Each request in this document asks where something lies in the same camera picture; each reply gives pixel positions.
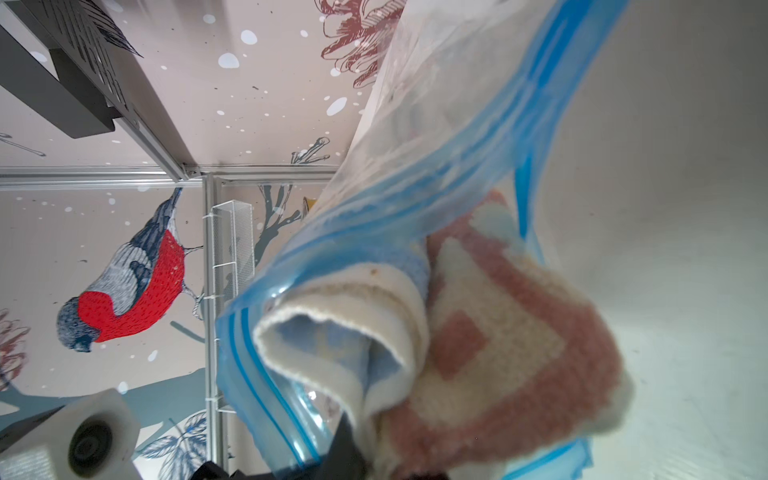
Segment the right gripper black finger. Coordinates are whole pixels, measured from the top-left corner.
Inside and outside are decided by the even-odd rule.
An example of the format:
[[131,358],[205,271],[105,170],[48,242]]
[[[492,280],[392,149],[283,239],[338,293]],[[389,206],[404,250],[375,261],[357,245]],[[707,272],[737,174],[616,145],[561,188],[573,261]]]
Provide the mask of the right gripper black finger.
[[348,416],[343,414],[331,447],[312,479],[364,480],[366,477],[366,461],[355,445]]

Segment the clear vacuum bag blue zip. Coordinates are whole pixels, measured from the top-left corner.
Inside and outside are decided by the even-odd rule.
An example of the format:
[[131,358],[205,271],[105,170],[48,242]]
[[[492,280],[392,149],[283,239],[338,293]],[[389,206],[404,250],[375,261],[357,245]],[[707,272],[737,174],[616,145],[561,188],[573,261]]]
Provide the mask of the clear vacuum bag blue zip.
[[[312,478],[346,414],[270,369],[251,330],[287,291],[358,263],[404,263],[492,190],[509,197],[526,253],[541,260],[535,196],[573,93],[625,9],[622,1],[412,1],[351,146],[301,229],[216,322],[218,385],[275,479]],[[576,479],[588,438],[504,463]]]

